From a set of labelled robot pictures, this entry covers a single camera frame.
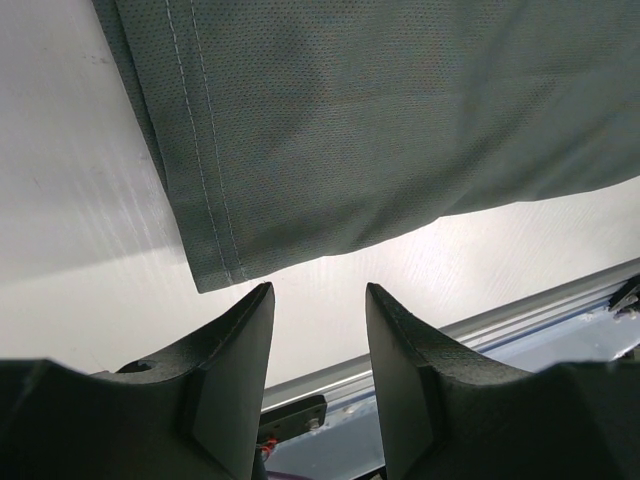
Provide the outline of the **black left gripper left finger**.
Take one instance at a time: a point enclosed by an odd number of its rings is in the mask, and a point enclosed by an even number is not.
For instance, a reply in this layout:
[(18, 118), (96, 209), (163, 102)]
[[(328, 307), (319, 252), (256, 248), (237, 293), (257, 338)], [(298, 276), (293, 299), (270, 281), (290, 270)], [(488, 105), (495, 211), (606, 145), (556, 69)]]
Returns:
[(1, 364), (5, 479), (248, 479), (274, 324), (273, 287), (114, 372)]

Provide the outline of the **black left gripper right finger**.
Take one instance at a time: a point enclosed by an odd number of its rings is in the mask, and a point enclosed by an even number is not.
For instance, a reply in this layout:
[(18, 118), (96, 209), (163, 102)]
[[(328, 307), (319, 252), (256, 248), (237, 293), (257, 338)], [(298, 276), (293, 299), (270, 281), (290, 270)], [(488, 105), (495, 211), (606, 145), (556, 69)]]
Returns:
[(639, 366), (530, 373), (421, 321), (377, 284), (366, 324), (391, 479), (635, 479)]

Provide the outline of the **grey t shirt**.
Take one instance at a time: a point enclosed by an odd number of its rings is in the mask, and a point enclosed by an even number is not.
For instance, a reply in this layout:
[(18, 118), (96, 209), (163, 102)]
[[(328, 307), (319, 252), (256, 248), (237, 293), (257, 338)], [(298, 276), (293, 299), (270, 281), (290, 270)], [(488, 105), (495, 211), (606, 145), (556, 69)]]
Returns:
[(635, 1), (98, 1), (201, 293), (639, 173)]

